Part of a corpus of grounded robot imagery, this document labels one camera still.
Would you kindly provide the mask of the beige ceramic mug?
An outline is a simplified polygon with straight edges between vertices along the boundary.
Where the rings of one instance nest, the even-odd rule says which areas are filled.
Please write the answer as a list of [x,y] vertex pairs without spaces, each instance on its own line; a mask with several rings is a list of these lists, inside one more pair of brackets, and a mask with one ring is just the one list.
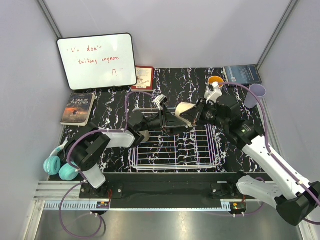
[[195,122],[197,115],[196,104],[181,102],[175,109],[175,116],[182,120],[188,127],[195,127],[197,124]]

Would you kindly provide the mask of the lilac plastic cup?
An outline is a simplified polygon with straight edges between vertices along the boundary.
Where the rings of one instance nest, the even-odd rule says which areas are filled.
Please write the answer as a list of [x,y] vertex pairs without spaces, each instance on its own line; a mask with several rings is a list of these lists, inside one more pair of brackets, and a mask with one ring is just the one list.
[[246,108],[252,109],[258,103],[258,100],[261,100],[267,93],[264,86],[261,84],[252,84],[249,87],[249,92],[244,100],[244,106]]

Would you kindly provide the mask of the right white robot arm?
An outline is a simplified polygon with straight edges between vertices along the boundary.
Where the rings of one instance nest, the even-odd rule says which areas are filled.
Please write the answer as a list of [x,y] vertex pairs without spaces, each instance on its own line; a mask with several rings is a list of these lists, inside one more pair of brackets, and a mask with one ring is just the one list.
[[224,131],[228,141],[252,158],[274,181],[273,186],[241,173],[227,185],[228,195],[256,198],[276,209],[297,226],[320,205],[320,183],[310,182],[291,167],[268,143],[267,131],[242,118],[240,104],[232,96],[213,102],[201,98],[196,104],[181,102],[175,115],[189,127],[213,125]]

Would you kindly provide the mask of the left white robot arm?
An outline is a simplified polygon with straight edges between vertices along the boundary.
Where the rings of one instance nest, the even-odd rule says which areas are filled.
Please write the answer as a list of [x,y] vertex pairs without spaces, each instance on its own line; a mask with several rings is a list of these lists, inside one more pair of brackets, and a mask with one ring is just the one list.
[[67,162],[90,184],[90,192],[97,198],[103,198],[108,193],[108,186],[98,162],[105,149],[135,148],[150,139],[149,131],[176,135],[191,126],[166,106],[147,117],[139,111],[131,113],[126,130],[102,129],[90,123],[65,145]]

